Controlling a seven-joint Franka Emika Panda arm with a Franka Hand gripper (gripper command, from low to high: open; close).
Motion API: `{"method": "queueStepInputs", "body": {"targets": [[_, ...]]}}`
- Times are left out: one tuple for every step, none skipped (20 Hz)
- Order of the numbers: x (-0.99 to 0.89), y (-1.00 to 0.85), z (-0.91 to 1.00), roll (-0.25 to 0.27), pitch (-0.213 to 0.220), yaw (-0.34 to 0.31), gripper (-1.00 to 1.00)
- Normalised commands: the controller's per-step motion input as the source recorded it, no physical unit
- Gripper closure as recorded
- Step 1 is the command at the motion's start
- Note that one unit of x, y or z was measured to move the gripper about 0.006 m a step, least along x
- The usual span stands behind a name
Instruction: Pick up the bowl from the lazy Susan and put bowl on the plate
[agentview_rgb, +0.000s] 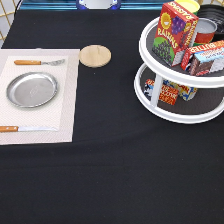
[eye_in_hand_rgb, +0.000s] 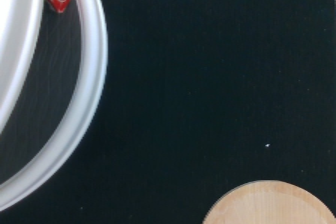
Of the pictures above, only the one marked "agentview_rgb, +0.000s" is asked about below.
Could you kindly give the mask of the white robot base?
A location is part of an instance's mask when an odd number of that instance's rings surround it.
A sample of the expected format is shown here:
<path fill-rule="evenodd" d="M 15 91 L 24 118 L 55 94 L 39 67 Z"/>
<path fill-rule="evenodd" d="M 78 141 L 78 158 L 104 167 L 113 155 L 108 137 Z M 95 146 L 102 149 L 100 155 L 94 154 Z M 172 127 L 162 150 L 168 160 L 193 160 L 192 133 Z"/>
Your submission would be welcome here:
<path fill-rule="evenodd" d="M 76 0 L 78 9 L 118 9 L 121 0 Z"/>

